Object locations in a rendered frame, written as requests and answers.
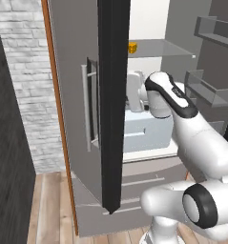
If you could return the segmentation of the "grey fridge door black edge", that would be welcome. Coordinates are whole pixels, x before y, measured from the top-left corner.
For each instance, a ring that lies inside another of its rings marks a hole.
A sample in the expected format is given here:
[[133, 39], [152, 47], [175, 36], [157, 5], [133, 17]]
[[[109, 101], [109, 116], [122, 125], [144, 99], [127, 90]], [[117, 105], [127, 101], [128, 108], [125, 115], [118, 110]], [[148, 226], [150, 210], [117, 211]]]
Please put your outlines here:
[[[49, 0], [52, 37], [71, 169], [99, 158], [102, 207], [122, 181], [124, 112], [131, 0]], [[95, 141], [87, 151], [81, 66], [97, 62], [92, 77]]]

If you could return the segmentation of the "glass fridge shelf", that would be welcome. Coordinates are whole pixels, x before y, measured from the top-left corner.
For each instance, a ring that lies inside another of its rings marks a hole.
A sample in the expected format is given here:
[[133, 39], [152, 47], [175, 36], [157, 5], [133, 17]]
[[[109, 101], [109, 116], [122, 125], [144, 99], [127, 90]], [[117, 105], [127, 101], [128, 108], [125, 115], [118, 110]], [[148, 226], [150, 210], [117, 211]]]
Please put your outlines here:
[[135, 53], [129, 53], [129, 58], [141, 57], [162, 57], [162, 56], [196, 56], [185, 49], [165, 40], [165, 39], [147, 39], [136, 40], [137, 48]]

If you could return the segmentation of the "grey freezer drawer front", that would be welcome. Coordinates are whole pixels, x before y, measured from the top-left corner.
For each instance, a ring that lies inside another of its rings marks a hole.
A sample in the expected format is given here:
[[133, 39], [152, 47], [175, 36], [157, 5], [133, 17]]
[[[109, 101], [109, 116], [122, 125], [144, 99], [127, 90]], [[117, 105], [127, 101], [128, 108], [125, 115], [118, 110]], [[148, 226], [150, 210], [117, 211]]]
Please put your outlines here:
[[[75, 204], [99, 204], [102, 206], [102, 175], [99, 158], [78, 160], [73, 164], [73, 191]], [[184, 180], [187, 170], [177, 156], [164, 157], [147, 161], [125, 163], [122, 166], [122, 181], [115, 180], [120, 187], [116, 192], [109, 191], [110, 199], [106, 210], [117, 210], [125, 200], [139, 198], [149, 187], [159, 186]], [[122, 187], [122, 183], [165, 177], [165, 180]]]
[[[137, 206], [140, 206], [139, 201], [131, 199], [129, 202], [123, 203], [119, 210]], [[79, 236], [85, 237], [128, 231], [149, 226], [152, 220], [142, 209], [110, 215], [103, 215], [102, 213], [104, 212], [107, 212], [107, 210], [96, 203], [77, 206], [76, 216]]]

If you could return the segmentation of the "grey fridge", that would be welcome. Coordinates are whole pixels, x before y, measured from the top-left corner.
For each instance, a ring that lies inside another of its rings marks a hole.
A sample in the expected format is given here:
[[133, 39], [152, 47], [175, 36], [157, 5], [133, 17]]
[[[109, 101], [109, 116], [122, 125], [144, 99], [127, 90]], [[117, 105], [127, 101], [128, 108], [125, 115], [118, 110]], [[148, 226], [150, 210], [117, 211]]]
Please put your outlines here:
[[[131, 0], [128, 47], [130, 42], [136, 42], [136, 40], [165, 39], [193, 53], [196, 57], [128, 57], [127, 74], [130, 71], [140, 71], [148, 76], [155, 71], [167, 72], [173, 76], [176, 82], [180, 82], [184, 85], [186, 95], [192, 100], [185, 84], [185, 74], [187, 71], [193, 71], [197, 68], [202, 45], [202, 39], [195, 36], [197, 18], [209, 13], [211, 3], [212, 0]], [[127, 75], [125, 111], [126, 110], [130, 110], [127, 96]], [[123, 152], [122, 166], [125, 163], [173, 156], [177, 156], [187, 170], [185, 179], [179, 181], [192, 181], [195, 179], [202, 182], [205, 180], [200, 170], [196, 167], [189, 167], [187, 163], [182, 161], [183, 156], [178, 150], [174, 127], [171, 142], [167, 148], [141, 152]]]

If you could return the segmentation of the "grey fridge door with bins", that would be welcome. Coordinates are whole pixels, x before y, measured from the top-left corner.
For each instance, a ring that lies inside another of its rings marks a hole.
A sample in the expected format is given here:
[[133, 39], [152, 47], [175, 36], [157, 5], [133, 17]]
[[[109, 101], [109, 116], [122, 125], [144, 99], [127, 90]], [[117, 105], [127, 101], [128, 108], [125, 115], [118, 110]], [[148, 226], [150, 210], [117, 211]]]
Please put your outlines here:
[[[228, 22], [228, 0], [212, 0], [207, 15]], [[197, 70], [204, 70], [203, 79], [216, 89], [228, 89], [228, 48], [202, 39]], [[188, 89], [192, 100], [210, 125], [228, 140], [228, 107], [212, 108], [203, 98]]]

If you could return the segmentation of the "pale blue fridge crisper drawer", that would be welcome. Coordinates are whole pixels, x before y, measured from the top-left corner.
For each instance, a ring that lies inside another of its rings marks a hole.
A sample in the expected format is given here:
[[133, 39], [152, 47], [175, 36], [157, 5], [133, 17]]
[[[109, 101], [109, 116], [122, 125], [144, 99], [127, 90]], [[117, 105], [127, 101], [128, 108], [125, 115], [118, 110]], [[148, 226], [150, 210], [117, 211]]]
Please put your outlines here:
[[155, 118], [149, 112], [125, 111], [123, 152], [133, 153], [167, 148], [173, 132], [173, 118]]

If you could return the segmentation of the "grey fridge door bin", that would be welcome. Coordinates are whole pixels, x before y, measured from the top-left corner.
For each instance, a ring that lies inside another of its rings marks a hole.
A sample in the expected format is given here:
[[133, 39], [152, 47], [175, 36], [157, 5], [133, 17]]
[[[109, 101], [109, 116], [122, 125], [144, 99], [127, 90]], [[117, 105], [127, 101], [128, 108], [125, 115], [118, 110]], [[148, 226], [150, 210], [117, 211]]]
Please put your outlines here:
[[212, 108], [228, 107], [228, 89], [216, 89], [203, 79], [204, 70], [187, 71], [185, 74], [186, 87], [203, 98]]
[[216, 16], [199, 16], [195, 36], [228, 48], [228, 22]]

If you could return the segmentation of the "orange wooden side panel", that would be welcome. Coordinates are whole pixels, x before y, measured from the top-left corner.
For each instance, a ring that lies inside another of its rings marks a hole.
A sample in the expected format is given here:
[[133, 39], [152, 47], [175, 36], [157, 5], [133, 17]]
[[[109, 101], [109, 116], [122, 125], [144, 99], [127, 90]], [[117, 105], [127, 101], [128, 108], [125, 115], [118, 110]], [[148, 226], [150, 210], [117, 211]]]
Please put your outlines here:
[[50, 58], [51, 71], [52, 71], [52, 83], [53, 83], [54, 97], [55, 97], [55, 103], [57, 108], [60, 135], [62, 140], [62, 149], [63, 149], [64, 162], [66, 167], [66, 176], [68, 180], [68, 188], [69, 188], [69, 194], [71, 200], [74, 234], [78, 236], [78, 225], [77, 225], [77, 218], [76, 218], [76, 211], [75, 211], [75, 204], [74, 204], [72, 174], [70, 169], [70, 161], [69, 161], [68, 147], [66, 141], [65, 127], [64, 127], [64, 118], [62, 112], [62, 103], [61, 103], [60, 89], [58, 83], [56, 58], [55, 58], [54, 44], [52, 38], [52, 22], [50, 18], [49, 0], [41, 0], [41, 4], [42, 4], [42, 12], [44, 18], [48, 50], [49, 50], [49, 58]]

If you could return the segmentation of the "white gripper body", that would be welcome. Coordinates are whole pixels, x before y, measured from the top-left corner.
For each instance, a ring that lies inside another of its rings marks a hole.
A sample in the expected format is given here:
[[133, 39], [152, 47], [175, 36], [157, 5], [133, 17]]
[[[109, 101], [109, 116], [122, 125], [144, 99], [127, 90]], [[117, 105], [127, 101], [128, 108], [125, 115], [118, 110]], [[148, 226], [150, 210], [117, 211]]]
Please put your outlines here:
[[144, 111], [144, 105], [143, 105], [142, 101], [140, 100], [137, 91], [130, 91], [128, 93], [128, 100], [129, 100], [130, 110], [132, 112], [143, 112]]

